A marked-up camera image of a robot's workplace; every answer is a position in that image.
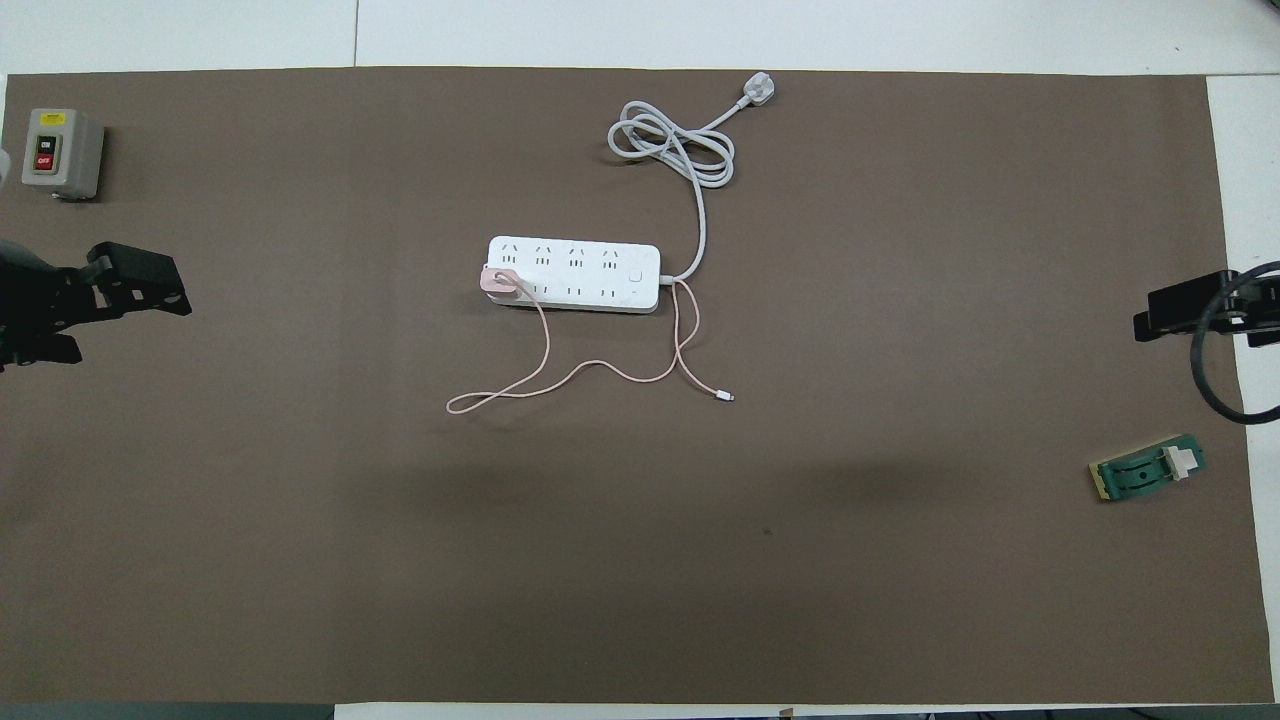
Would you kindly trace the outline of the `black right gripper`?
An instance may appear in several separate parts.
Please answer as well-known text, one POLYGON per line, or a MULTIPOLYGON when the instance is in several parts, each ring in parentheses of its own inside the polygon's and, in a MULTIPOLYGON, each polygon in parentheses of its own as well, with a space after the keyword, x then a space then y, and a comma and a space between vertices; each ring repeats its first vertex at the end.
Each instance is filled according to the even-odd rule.
MULTIPOLYGON (((1193 334, 1201 313, 1230 281, 1233 270, 1211 272, 1147 293, 1147 307, 1132 319, 1133 338, 1144 343, 1170 334, 1193 334)), ((1243 334, 1252 348, 1279 343, 1277 272, 1243 281, 1215 309, 1208 333, 1243 334)))

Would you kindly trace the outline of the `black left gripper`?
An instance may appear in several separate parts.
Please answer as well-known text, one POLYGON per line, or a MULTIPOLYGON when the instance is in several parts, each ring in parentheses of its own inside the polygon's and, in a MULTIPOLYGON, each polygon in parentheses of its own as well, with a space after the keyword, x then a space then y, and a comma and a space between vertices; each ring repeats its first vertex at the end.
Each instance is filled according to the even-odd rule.
POLYGON ((4 265, 1 273, 1 365, 78 364, 83 360, 68 328, 132 313, 160 311, 188 316, 193 310, 183 291, 177 261, 165 254, 102 242, 87 254, 93 290, 73 270, 4 265))

